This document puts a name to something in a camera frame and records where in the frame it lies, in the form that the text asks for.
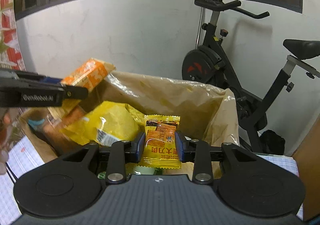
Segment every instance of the black bike saddle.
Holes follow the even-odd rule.
[[[306,60],[320,55],[320,41],[286,39],[283,45],[299,60]]]

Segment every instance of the gray gripper base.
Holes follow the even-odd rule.
[[[196,185],[186,175],[132,175],[108,186],[88,209],[69,217],[41,219],[24,214],[14,225],[295,225],[295,215],[258,219],[225,206],[211,187]]]

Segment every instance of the snack wrapper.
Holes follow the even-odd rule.
[[[64,78],[61,83],[85,87],[91,92],[116,67],[111,63],[90,58],[81,67]],[[62,106],[48,108],[54,119],[61,119],[67,115],[81,100],[65,99]]]
[[[134,140],[143,129],[144,114],[129,104],[104,101],[60,132],[80,145],[94,140],[102,146],[111,146],[119,140]]]
[[[181,168],[174,133],[178,116],[145,115],[146,141],[139,165],[158,168]]]

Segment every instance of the barcode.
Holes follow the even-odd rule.
[[[114,142],[120,141],[117,137],[105,133],[101,129],[97,130],[97,141],[100,145],[111,147]]]

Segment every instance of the handlebar grip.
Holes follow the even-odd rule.
[[[204,7],[213,11],[224,11],[228,9],[233,9],[236,7],[241,6],[241,1],[234,0],[232,2],[229,2],[227,4],[215,4],[210,1],[203,1],[203,0],[195,0],[195,5]]]
[[[242,8],[232,8],[232,10],[240,12],[240,13],[242,13],[244,15],[247,15],[247,16],[249,16],[251,18],[254,18],[254,19],[262,19],[262,18],[266,18],[266,17],[270,16],[270,13],[268,11],[266,11],[264,13],[261,13],[259,15],[255,15],[255,14],[253,14],[253,13],[251,13],[249,11],[246,11],[246,10],[244,10]]]

